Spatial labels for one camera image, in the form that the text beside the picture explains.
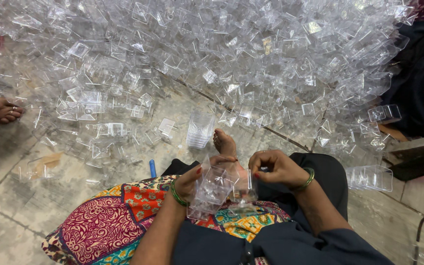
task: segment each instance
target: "green bangle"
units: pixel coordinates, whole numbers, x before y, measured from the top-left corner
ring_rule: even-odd
[[[184,207],[187,207],[187,202],[181,200],[181,198],[178,196],[178,194],[176,193],[176,190],[174,189],[174,182],[177,179],[173,180],[173,182],[171,182],[170,187],[171,187],[171,194],[173,195],[174,199],[181,205]]]
[[[307,182],[305,184],[303,184],[302,186],[300,186],[299,188],[295,189],[295,190],[303,190],[305,188],[307,188],[307,186],[309,186],[310,182],[312,182],[313,178],[315,177],[315,170],[313,170],[313,168],[310,167],[303,167],[303,170],[307,171],[307,173],[309,173],[309,179],[307,180]]]

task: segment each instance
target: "woman's right hand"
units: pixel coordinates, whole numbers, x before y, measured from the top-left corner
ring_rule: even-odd
[[[269,172],[259,171],[267,166]],[[253,154],[248,163],[256,178],[269,183],[282,183],[289,189],[302,187],[309,179],[309,173],[298,166],[281,150],[258,151]]]

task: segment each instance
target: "black cable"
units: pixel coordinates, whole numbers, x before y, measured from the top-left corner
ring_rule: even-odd
[[[421,218],[420,224],[418,225],[418,231],[416,231],[416,242],[420,243],[420,236],[421,236],[421,227],[424,223],[424,216]],[[415,255],[413,256],[413,265],[418,264],[418,256],[419,256],[419,246],[418,244],[415,246]]]

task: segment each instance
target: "person's leg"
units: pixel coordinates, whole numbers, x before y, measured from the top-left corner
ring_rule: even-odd
[[[332,156],[293,153],[289,156],[300,167],[315,171],[315,179],[338,212],[348,220],[348,182],[343,166]]]
[[[235,141],[233,141],[230,135],[226,134],[223,130],[215,129],[213,139],[215,148],[221,155],[232,157],[237,156],[237,146],[235,145]],[[173,159],[171,161],[171,165],[168,166],[165,172],[161,175],[182,175],[198,164],[199,162],[194,161],[191,165],[187,165],[179,159]]]
[[[315,179],[321,185],[332,204],[348,220],[348,183],[343,166],[333,157],[323,154],[293,153],[289,156],[300,167],[311,167]],[[310,231],[310,226],[292,192],[282,184],[258,181],[258,200],[272,201],[279,205],[303,228]]]
[[[168,168],[161,174],[161,176],[168,176],[168,175],[182,175],[192,169],[193,167],[197,166],[199,162],[194,161],[191,165],[183,163],[179,159],[173,159],[171,161],[171,165],[168,166]]]

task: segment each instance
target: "woman's left hand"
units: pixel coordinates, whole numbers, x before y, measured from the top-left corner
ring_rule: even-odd
[[[234,157],[221,157],[221,156],[214,156],[214,157],[211,157],[209,160],[211,165],[217,165],[219,163],[225,163],[225,162],[234,163],[238,161],[238,159]],[[195,181],[198,180],[201,176],[202,176],[202,164],[197,165],[191,170],[187,171],[175,181],[174,189],[176,190],[176,194],[180,196],[181,200],[186,202],[192,201]]]

